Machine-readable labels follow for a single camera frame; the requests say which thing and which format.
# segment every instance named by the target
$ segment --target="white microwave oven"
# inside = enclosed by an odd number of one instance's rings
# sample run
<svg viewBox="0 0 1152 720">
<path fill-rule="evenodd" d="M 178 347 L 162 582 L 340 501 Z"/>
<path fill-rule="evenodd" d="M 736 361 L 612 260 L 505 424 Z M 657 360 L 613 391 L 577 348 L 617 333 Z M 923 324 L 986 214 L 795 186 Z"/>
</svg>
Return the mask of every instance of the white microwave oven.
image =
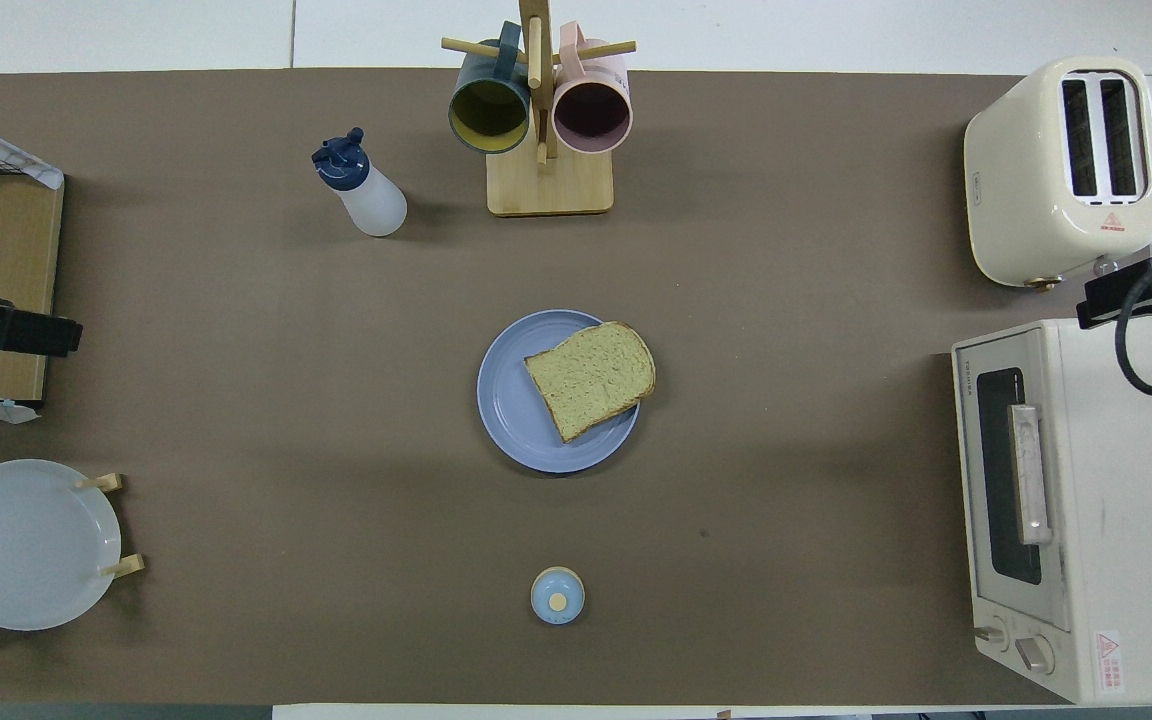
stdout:
<svg viewBox="0 0 1152 720">
<path fill-rule="evenodd" d="M 1128 348 L 1152 382 L 1152 318 Z M 952 350 L 975 644 L 1067 700 L 1152 703 L 1152 397 L 1114 325 L 1041 320 Z"/>
</svg>

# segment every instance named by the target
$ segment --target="white squeeze bottle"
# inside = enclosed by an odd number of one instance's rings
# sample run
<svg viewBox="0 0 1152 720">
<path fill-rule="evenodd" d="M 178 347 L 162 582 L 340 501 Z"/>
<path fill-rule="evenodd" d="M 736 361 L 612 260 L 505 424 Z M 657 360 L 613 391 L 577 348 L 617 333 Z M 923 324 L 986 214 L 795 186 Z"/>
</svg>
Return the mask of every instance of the white squeeze bottle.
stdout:
<svg viewBox="0 0 1152 720">
<path fill-rule="evenodd" d="M 319 177 L 340 196 L 349 219 L 371 237 L 396 232 L 407 219 L 407 198 L 397 185 L 372 167 L 362 151 L 362 128 L 324 141 L 310 156 Z"/>
</svg>

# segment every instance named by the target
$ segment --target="blue bottle cap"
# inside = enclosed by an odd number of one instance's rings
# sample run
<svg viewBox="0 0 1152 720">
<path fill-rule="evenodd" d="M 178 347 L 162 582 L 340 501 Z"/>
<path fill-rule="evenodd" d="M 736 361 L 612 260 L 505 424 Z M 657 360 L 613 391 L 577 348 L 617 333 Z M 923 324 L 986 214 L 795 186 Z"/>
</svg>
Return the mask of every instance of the blue bottle cap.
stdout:
<svg viewBox="0 0 1152 720">
<path fill-rule="evenodd" d="M 585 585 L 576 573 L 556 566 L 531 583 L 531 611 L 551 626 L 566 626 L 585 607 Z"/>
<path fill-rule="evenodd" d="M 348 191 L 362 184 L 371 172 L 371 161 L 362 151 L 362 128 L 353 128 L 344 137 L 324 141 L 323 147 L 310 156 L 319 177 L 333 190 Z"/>
</svg>

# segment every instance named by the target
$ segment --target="bread slice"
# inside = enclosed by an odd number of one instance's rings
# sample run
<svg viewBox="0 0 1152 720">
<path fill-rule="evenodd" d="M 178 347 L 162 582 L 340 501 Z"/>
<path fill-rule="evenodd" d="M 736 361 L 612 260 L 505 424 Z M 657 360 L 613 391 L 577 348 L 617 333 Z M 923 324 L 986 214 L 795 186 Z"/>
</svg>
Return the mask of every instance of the bread slice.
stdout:
<svg viewBox="0 0 1152 720">
<path fill-rule="evenodd" d="M 652 353 L 624 323 L 584 328 L 524 363 L 564 444 L 624 414 L 655 388 Z"/>
</svg>

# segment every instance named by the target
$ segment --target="oven door handle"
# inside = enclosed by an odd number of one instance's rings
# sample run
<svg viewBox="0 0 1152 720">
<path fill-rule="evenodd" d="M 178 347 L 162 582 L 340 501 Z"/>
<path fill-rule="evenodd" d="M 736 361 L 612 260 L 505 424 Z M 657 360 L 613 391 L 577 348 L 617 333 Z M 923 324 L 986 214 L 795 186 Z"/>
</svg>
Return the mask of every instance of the oven door handle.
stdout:
<svg viewBox="0 0 1152 720">
<path fill-rule="evenodd" d="M 1047 486 L 1043 482 L 1043 442 L 1038 437 L 1038 406 L 1008 406 L 1007 420 L 1011 431 L 1011 477 L 1016 482 L 1020 541 L 1052 543 Z"/>
</svg>

